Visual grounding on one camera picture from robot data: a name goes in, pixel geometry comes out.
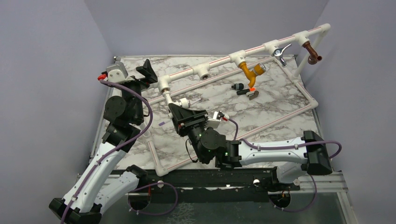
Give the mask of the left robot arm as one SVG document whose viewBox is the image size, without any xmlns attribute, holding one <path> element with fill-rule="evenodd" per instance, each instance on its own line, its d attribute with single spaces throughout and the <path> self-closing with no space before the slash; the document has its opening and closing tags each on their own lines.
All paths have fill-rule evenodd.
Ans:
<svg viewBox="0 0 396 224">
<path fill-rule="evenodd" d="M 121 95 L 110 97 L 105 103 L 103 118 L 109 124 L 93 160 L 70 191 L 49 205 L 63 224 L 100 222 L 105 204 L 114 198 L 99 196 L 101 187 L 115 165 L 151 126 L 153 112 L 141 93 L 157 83 L 158 77 L 149 59 L 135 70 L 141 78 L 129 75 L 125 65 L 117 62 L 98 77 L 101 84 L 120 90 Z"/>
</svg>

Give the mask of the brown plastic faucet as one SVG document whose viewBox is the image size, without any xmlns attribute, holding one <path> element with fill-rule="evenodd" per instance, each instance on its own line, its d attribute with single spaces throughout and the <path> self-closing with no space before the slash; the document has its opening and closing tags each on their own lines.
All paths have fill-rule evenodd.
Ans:
<svg viewBox="0 0 396 224">
<path fill-rule="evenodd" d="M 310 65 L 314 65 L 314 64 L 316 64 L 317 62 L 320 62 L 320 61 L 322 60 L 322 56 L 320 56 L 320 55 L 316 52 L 316 50 L 311 46 L 310 41 L 305 42 L 305 43 L 302 45 L 302 47 L 305 48 L 305 49 L 307 50 L 307 52 L 309 53 L 307 62 L 308 62 Z"/>
</svg>

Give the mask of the small black grey cap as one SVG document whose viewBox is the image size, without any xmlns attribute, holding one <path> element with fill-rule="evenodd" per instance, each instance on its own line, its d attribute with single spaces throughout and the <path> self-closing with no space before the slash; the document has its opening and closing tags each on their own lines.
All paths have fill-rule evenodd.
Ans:
<svg viewBox="0 0 396 224">
<path fill-rule="evenodd" d="M 231 86 L 231 89 L 236 90 L 236 91 L 243 90 L 244 89 L 244 84 L 242 84 L 242 83 L 233 84 Z"/>
</svg>

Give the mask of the yellow plastic faucet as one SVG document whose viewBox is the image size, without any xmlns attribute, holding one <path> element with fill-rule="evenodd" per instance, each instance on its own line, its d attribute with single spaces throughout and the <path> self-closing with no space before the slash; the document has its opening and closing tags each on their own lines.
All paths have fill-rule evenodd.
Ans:
<svg viewBox="0 0 396 224">
<path fill-rule="evenodd" d="M 249 80 L 248 86 L 249 88 L 253 88 L 256 83 L 256 77 L 264 74 L 267 71 L 267 68 L 264 64 L 258 63 L 252 69 L 249 69 L 246 62 L 242 62 L 238 65 L 238 67 L 243 71 L 246 78 Z"/>
</svg>

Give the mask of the black mounting rail base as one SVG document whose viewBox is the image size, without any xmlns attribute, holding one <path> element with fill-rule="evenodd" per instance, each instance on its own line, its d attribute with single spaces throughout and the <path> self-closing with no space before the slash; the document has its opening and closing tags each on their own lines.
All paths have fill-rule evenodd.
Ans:
<svg viewBox="0 0 396 224">
<path fill-rule="evenodd" d="M 275 168 L 177 169 L 159 177 L 155 170 L 147 170 L 144 185 L 163 181 L 172 184 L 127 193 L 131 202 L 174 203 L 227 203 L 268 202 L 268 194 L 298 191 L 294 183 L 282 184 L 276 179 Z"/>
</svg>

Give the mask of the white PVC pipe frame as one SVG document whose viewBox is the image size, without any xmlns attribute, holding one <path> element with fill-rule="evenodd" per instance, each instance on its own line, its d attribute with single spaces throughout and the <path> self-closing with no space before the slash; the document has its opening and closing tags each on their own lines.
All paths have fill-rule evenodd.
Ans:
<svg viewBox="0 0 396 224">
<path fill-rule="evenodd" d="M 206 110 L 208 114 L 208 119 L 213 117 L 215 111 L 222 111 L 223 113 L 228 114 L 231 120 L 234 120 L 238 123 L 237 132 L 239 133 L 239 135 L 235 137 L 234 134 L 234 136 L 231 137 L 231 134 L 221 133 L 221 130 L 218 129 L 219 127 L 215 129 L 220 134 L 225 135 L 227 140 L 234 140 L 235 137 L 235 140 L 239 140 L 241 138 L 247 140 L 248 138 L 251 138 L 250 140 L 256 140 L 256 142 L 264 142 L 265 140 L 270 140 L 271 136 L 264 137 L 261 140 L 258 140 L 258 137 L 263 137 L 261 136 L 261 134 L 263 132 L 266 132 L 265 130 L 269 128 L 275 131 L 277 131 L 277 128 L 279 128 L 279 130 L 281 131 L 281 136 L 274 137 L 275 140 L 280 140 L 281 137 L 291 137 L 292 134 L 287 134 L 287 131 L 297 131 L 298 134 L 303 134 L 302 130 L 307 127 L 313 127 L 312 131 L 318 132 L 319 128 L 317 127 L 317 121 L 314 118 L 313 110 L 318 107 L 319 103 L 304 87 L 303 81 L 300 76 L 301 71 L 308 63 L 307 59 L 309 53 L 305 55 L 305 57 L 303 58 L 304 61 L 302 61 L 299 65 L 294 65 L 294 57 L 288 58 L 289 56 L 283 56 L 284 60 L 287 63 L 287 67 L 284 68 L 281 66 L 280 62 L 278 62 L 278 60 L 276 60 L 272 56 L 272 52 L 276 48 L 282 48 L 289 43 L 293 45 L 296 43 L 299 45 L 299 47 L 302 47 L 302 45 L 307 41 L 310 41 L 311 46 L 315 49 L 320 44 L 325 35 L 328 33 L 330 28 L 330 24 L 323 24 L 310 30 L 304 30 L 295 33 L 289 37 L 285 37 L 280 40 L 271 40 L 251 49 L 239 50 L 225 57 L 219 59 L 216 58 L 216 60 L 211 62 L 196 64 L 182 71 L 170 75 L 165 74 L 163 76 L 160 76 L 158 78 L 158 83 L 155 85 L 155 87 L 152 87 L 158 89 L 159 96 L 150 99 L 148 102 L 150 106 L 159 106 L 160 102 L 165 103 L 168 118 L 172 118 L 172 114 L 169 112 L 168 104 L 166 104 L 164 97 L 161 95 L 161 90 L 169 88 L 171 91 L 172 84 L 176 84 L 181 81 L 189 81 L 187 80 L 187 78 L 197 76 L 201 80 L 199 83 L 188 85 L 187 87 L 171 92 L 174 92 L 174 94 L 178 97 L 182 97 L 185 96 L 185 94 L 195 94 L 195 91 L 199 90 L 198 88 L 202 88 L 201 90 L 209 90 L 209 93 L 216 94 L 215 90 L 211 90 L 209 88 L 221 87 L 219 85 L 215 85 L 217 84 L 215 82 L 224 81 L 224 79 L 230 78 L 237 74 L 242 74 L 242 79 L 247 79 L 243 71 L 238 67 L 240 63 L 246 62 L 249 69 L 252 69 L 258 63 L 262 63 L 266 66 L 267 71 L 264 74 L 256 77 L 256 83 L 254 87 L 256 87 L 256 91 L 259 91 L 259 96 L 255 100 L 255 102 L 249 103 L 249 98 L 247 96 L 248 102 L 246 103 L 232 103 L 231 100 L 238 101 L 238 99 L 240 98 L 230 98 L 225 96 L 225 99 L 222 99 L 221 102 L 209 105 L 209 109 L 195 109 L 191 106 L 188 109 Z M 269 54 L 269 56 L 259 61 L 251 62 L 250 64 L 247 63 L 247 59 L 249 57 L 260 52 L 266 52 Z M 217 74 L 213 77 L 210 77 L 210 71 L 212 69 L 216 69 L 218 67 L 223 68 L 223 66 L 230 64 L 234 64 L 235 69 L 223 74 Z M 272 97 L 272 99 L 275 99 L 275 101 L 277 101 L 278 99 L 276 97 L 280 98 L 283 96 L 282 94 L 286 94 L 286 103 L 280 102 L 278 103 L 278 105 L 275 106 L 269 105 L 264 106 L 263 109 L 258 109 L 259 105 L 264 104 L 258 103 L 259 99 L 269 99 L 270 97 Z M 237 112 L 231 112 L 231 109 L 233 109 L 235 105 L 241 104 L 247 106 L 245 109 L 247 109 L 248 111 L 247 114 L 245 114 L 245 117 L 247 115 L 251 115 L 253 118 L 242 118 L 243 108 L 237 110 Z M 191 159 L 186 158 L 183 161 L 178 161 L 178 163 L 175 163 L 172 166 L 168 165 L 168 167 L 166 167 L 162 165 L 155 146 L 155 138 L 159 138 L 159 135 L 154 136 L 154 134 L 158 133 L 155 131 L 157 127 L 154 127 L 153 124 L 152 128 L 154 129 L 152 129 L 151 132 L 148 131 L 148 135 L 145 136 L 145 145 L 151 153 L 154 170 L 157 176 L 167 175 L 171 171 L 174 171 L 184 166 L 188 166 L 189 164 L 193 163 Z M 177 134 L 177 132 L 174 135 L 177 135 L 177 137 L 173 136 L 170 140 L 176 140 L 175 147 L 180 147 L 181 150 L 184 150 L 185 140 L 183 140 L 183 143 L 179 144 L 178 138 L 180 137 L 188 139 L 188 137 L 181 137 Z"/>
</svg>

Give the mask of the white faucet chrome knob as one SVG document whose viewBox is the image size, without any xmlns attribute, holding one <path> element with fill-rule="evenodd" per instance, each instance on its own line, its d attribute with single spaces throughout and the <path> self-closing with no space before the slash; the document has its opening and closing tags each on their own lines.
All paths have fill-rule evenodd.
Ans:
<svg viewBox="0 0 396 224">
<path fill-rule="evenodd" d="M 161 95 L 164 97 L 166 104 L 175 104 L 182 108 L 189 108 L 191 106 L 191 102 L 187 98 L 174 99 L 173 97 L 177 95 L 175 95 L 174 92 L 171 92 L 169 88 L 161 90 Z"/>
</svg>

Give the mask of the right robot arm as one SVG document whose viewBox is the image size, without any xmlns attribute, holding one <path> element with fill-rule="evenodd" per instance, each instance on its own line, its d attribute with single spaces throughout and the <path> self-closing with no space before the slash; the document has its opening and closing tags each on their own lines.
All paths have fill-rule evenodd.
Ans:
<svg viewBox="0 0 396 224">
<path fill-rule="evenodd" d="M 327 142 L 313 131 L 304 131 L 302 137 L 284 141 L 227 140 L 225 135 L 207 127 L 206 110 L 186 109 L 173 103 L 168 107 L 177 134 L 187 136 L 191 142 L 197 156 L 195 162 L 209 164 L 215 160 L 215 166 L 220 169 L 261 162 L 291 162 L 309 175 L 332 173 Z"/>
</svg>

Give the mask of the black orange marker pen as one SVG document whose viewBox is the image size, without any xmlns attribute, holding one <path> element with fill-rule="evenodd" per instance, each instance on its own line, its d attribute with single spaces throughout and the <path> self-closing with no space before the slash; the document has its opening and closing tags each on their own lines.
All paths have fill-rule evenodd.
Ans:
<svg viewBox="0 0 396 224">
<path fill-rule="evenodd" d="M 255 88 L 239 90 L 236 93 L 237 93 L 237 95 L 246 95 L 247 93 L 249 93 L 251 91 L 255 91 Z"/>
</svg>

